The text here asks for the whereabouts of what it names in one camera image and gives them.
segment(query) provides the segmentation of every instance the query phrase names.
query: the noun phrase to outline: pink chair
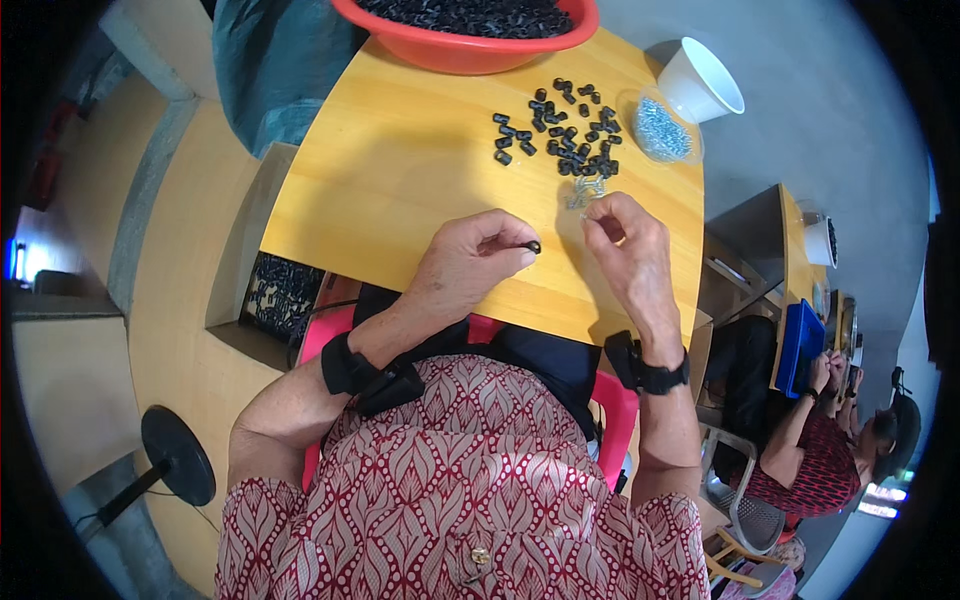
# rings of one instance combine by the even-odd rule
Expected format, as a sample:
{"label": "pink chair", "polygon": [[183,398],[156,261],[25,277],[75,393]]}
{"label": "pink chair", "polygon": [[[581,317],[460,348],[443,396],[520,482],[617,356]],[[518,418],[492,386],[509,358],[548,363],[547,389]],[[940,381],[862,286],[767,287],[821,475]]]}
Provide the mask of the pink chair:
{"label": "pink chair", "polygon": [[[350,331],[353,325],[353,306],[337,311],[328,317],[314,319],[307,328],[306,338],[303,340],[303,350],[300,361],[307,361],[320,353],[321,349],[334,336]],[[488,344],[503,323],[483,317],[470,315],[467,339],[470,344]],[[636,393],[627,390],[615,376],[597,371],[596,384],[593,386],[591,397],[603,407],[607,419],[604,430],[603,443],[600,445],[600,456],[597,465],[603,471],[604,478],[611,491],[616,487],[623,467],[623,459],[630,447],[630,439],[634,433],[638,402]],[[303,461],[303,489],[306,491],[313,479],[313,473],[320,461],[320,444],[311,445],[306,450]]]}

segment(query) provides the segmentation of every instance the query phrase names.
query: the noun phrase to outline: gray chair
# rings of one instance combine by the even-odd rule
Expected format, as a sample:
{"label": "gray chair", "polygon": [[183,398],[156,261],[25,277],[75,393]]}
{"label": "gray chair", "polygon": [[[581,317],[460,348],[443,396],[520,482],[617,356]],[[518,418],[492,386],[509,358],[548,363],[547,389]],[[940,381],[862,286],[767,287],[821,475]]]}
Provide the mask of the gray chair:
{"label": "gray chair", "polygon": [[[756,446],[729,431],[701,424],[707,429],[707,436],[704,438],[704,454],[700,463],[705,474],[700,495],[727,516],[732,524],[733,535],[743,547],[754,554],[769,552],[783,531],[786,513],[766,502],[743,495],[756,465]],[[717,443],[726,444],[747,457],[747,467],[736,490],[721,482],[713,472],[711,465]]]}

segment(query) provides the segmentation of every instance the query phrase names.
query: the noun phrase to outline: red patterned shirt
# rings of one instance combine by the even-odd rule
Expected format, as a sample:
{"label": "red patterned shirt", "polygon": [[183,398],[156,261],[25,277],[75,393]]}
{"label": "red patterned shirt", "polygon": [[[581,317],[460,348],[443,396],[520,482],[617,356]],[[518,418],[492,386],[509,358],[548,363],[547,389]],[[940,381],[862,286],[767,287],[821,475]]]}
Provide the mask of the red patterned shirt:
{"label": "red patterned shirt", "polygon": [[[744,493],[795,516],[836,515],[860,490],[860,475],[847,441],[836,420],[815,410],[797,442],[804,449],[804,459],[790,489],[755,468]],[[737,485],[739,477],[734,479],[732,484]]]}
{"label": "red patterned shirt", "polygon": [[709,598],[692,499],[638,509],[529,372],[473,355],[417,364],[422,398],[346,413],[307,493],[234,486],[221,598]]}

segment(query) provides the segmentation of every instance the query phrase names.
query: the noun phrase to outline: red plastic basin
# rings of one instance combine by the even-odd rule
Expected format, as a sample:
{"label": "red plastic basin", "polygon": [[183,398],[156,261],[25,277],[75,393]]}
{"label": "red plastic basin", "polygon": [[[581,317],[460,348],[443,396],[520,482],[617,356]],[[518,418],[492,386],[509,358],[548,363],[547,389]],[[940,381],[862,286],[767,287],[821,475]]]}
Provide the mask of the red plastic basin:
{"label": "red plastic basin", "polygon": [[541,39],[498,39],[432,32],[374,16],[353,0],[331,2],[347,21],[369,31],[397,57],[424,69],[456,75],[507,71],[545,52],[579,46],[590,39],[600,25],[594,0],[559,0],[557,6],[570,13],[573,30],[562,36]]}

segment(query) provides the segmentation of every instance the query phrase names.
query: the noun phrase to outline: yellow wooden table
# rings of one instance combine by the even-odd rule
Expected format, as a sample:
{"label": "yellow wooden table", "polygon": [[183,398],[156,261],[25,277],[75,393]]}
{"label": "yellow wooden table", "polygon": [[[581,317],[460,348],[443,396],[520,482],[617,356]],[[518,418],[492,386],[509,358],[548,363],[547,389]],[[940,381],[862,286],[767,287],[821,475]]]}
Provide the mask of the yellow wooden table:
{"label": "yellow wooden table", "polygon": [[780,350],[783,346],[783,328],[786,326],[786,307],[801,299],[814,306],[814,286],[827,281],[827,267],[811,265],[806,259],[804,244],[804,214],[793,196],[781,183],[780,212],[783,215],[783,300],[780,302],[781,317],[777,325],[777,357],[770,375],[770,387],[774,388],[777,371],[780,369]]}
{"label": "yellow wooden table", "polygon": [[304,138],[260,250],[402,291],[441,223],[499,206],[534,227],[543,252],[535,265],[498,285],[478,313],[594,344],[633,329],[584,248],[578,211],[565,208],[572,178],[557,173],[546,133],[534,132],[539,151],[532,157],[515,145],[510,166],[493,159],[500,135],[492,114],[508,114],[512,126],[532,130],[527,103],[538,87],[570,115],[563,125],[575,126],[582,141],[599,107],[588,103],[591,118],[581,118],[552,88],[562,77],[575,86],[594,84],[603,104],[617,111],[624,143],[613,146],[620,170],[608,190],[631,194],[669,227],[674,292],[688,342],[700,282],[703,168],[656,163],[629,134],[637,94],[659,71],[603,29],[577,48],[483,77],[420,70],[371,39]]}

